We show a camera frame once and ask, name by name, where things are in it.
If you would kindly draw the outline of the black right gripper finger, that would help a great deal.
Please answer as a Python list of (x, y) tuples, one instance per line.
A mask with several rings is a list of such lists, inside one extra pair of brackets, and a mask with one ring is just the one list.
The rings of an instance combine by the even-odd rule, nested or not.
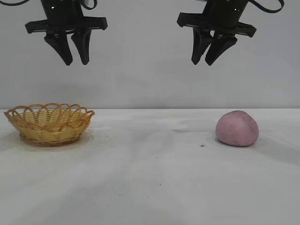
[(193, 28), (193, 52), (191, 61), (194, 65), (199, 63), (202, 55), (213, 41), (210, 32), (211, 30)]
[(205, 56), (206, 63), (211, 66), (221, 54), (223, 54), (227, 49), (235, 45), (237, 38), (234, 34), (223, 34), (215, 32), (213, 36), (213, 41)]

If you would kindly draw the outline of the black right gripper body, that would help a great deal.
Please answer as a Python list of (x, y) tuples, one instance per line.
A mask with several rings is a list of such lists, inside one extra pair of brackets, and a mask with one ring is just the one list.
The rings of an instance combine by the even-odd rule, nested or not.
[(247, 0), (208, 0), (201, 14), (181, 12), (177, 24), (180, 27), (253, 37), (256, 28), (239, 21), (247, 3)]

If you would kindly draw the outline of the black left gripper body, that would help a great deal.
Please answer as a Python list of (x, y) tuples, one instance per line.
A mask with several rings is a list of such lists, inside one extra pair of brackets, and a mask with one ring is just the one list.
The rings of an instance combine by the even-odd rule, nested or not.
[(43, 0), (41, 1), (46, 19), (25, 24), (28, 33), (72, 32), (77, 30), (105, 30), (108, 27), (105, 17), (84, 16), (83, 8), (93, 10), (98, 2), (90, 6), (87, 0)]

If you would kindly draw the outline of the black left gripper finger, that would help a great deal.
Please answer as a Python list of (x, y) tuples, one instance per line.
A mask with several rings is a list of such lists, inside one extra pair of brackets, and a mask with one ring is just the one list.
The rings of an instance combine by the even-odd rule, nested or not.
[(90, 37), (91, 30), (79, 30), (71, 36), (71, 39), (74, 42), (80, 55), (82, 64), (84, 65), (87, 65), (90, 61)]
[(72, 54), (68, 45), (67, 33), (65, 31), (57, 33), (47, 32), (44, 40), (57, 52), (66, 65), (72, 63)]

